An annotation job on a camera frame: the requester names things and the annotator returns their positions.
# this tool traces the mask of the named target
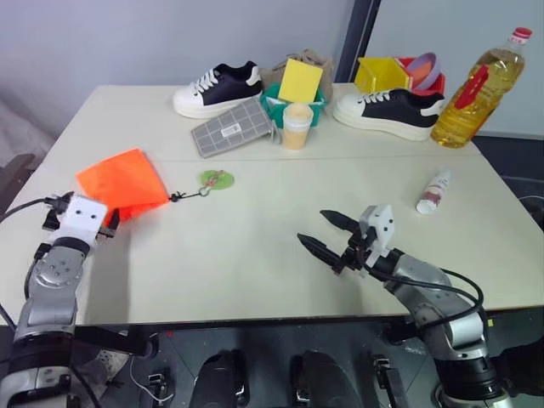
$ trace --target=yellow sponge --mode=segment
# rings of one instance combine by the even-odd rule
[[[323,70],[319,66],[288,59],[278,97],[289,102],[314,102]]]

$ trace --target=green basket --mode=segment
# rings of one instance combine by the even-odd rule
[[[278,99],[278,94],[280,93],[280,84],[273,83],[269,88],[261,95],[260,101],[261,105],[264,108],[264,111],[268,114],[269,118],[275,122],[275,125],[282,129],[283,128],[283,110],[289,105],[289,102],[280,101],[279,103],[270,103],[267,98]],[[314,119],[310,126],[317,125],[317,122],[320,120],[321,109],[326,105],[325,97],[323,93],[318,89],[317,94],[315,95],[315,101],[309,104],[309,107],[314,112]]]

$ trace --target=red container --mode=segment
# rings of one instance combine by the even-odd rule
[[[406,68],[413,60],[415,60],[415,57],[398,57],[397,60],[401,63],[402,68]],[[407,75],[410,75],[410,73],[405,69],[405,72]],[[436,81],[434,81],[434,84],[431,85],[431,88],[425,89],[425,90],[415,90],[410,89],[410,92],[413,92],[417,95],[430,95],[438,92],[439,94],[444,94],[445,90],[445,75],[440,72],[440,75],[438,78],[436,78]]]

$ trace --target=white bottle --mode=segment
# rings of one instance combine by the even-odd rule
[[[416,210],[420,214],[432,214],[439,206],[451,179],[451,171],[443,170],[434,177],[422,193]]]

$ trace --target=wall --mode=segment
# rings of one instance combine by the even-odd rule
[[[482,134],[544,137],[544,2],[542,0],[384,0],[368,56],[434,51],[447,76],[446,98],[465,81],[478,57],[501,45],[517,26],[533,30],[526,67]]]
[[[0,98],[58,135],[100,84],[181,84],[225,62],[337,59],[354,0],[0,0]]]

